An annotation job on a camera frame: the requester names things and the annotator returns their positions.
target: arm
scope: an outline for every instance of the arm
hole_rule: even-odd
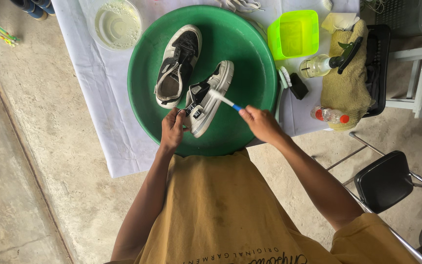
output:
[[[172,109],[162,120],[162,138],[156,158],[121,224],[111,261],[136,259],[162,211],[169,163],[183,138],[183,132],[188,130],[183,128],[185,111],[177,114],[178,111],[178,108]]]
[[[364,213],[343,185],[283,132],[268,110],[247,106],[239,114],[257,138],[284,155],[317,210],[335,231]]]

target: yellow towel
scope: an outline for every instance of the yellow towel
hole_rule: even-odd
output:
[[[337,30],[331,36],[330,57],[340,56],[343,53],[343,49],[338,45],[338,42],[350,43],[360,36],[364,37],[360,49],[345,68],[343,74],[338,74],[338,69],[331,69],[323,79],[321,105],[340,110],[349,116],[348,123],[329,123],[329,126],[334,130],[344,131],[355,127],[369,106],[374,103],[365,84],[367,76],[364,64],[366,63],[368,33],[366,22],[359,20],[352,32]]]

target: concrete floor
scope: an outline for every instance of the concrete floor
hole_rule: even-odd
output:
[[[0,263],[106,262],[145,172],[110,178],[56,18],[39,22],[0,0],[0,24],[22,39],[16,48],[0,40]],[[392,50],[406,45],[421,46],[422,38]],[[408,65],[389,72],[389,94],[405,91]],[[422,119],[410,110],[386,108],[354,131],[381,151],[402,150],[422,175]],[[348,132],[294,141],[326,167],[361,146]],[[283,156],[268,144],[249,153],[300,231],[329,249],[333,231]],[[377,158],[365,149],[332,173],[346,182]],[[417,247],[422,189],[381,217]]]

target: mustard yellow t-shirt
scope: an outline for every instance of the mustard yellow t-shirt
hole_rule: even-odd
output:
[[[331,251],[302,235],[246,150],[174,156],[162,212],[136,260],[111,264],[416,264],[376,214],[335,233]]]

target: blue toothbrush handle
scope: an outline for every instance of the blue toothbrush handle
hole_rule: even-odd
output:
[[[238,112],[240,111],[240,109],[242,109],[242,107],[240,107],[240,106],[238,106],[238,105],[236,105],[236,104],[232,105],[232,108],[234,108],[234,109],[235,109],[235,110],[237,110]]]

